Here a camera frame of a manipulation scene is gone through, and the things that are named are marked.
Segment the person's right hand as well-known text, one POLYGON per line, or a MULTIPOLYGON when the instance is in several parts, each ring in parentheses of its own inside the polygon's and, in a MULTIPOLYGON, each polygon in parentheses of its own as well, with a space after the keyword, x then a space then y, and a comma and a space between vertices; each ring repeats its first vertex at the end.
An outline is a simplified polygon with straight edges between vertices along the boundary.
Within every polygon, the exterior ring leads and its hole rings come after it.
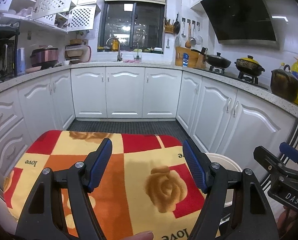
POLYGON ((284 211, 279 215, 277 220, 277 228, 279 237, 283 237, 294 225, 298 219, 298 212, 283 206, 284 211))

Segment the person's left hand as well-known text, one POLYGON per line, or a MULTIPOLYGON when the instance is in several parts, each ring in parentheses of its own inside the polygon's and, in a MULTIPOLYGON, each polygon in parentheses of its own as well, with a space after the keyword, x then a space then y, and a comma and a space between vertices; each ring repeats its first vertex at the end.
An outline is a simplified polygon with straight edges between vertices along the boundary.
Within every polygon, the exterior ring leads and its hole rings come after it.
POLYGON ((121 240, 153 240, 154 234, 152 231, 144 231, 133 236, 125 237, 121 240))

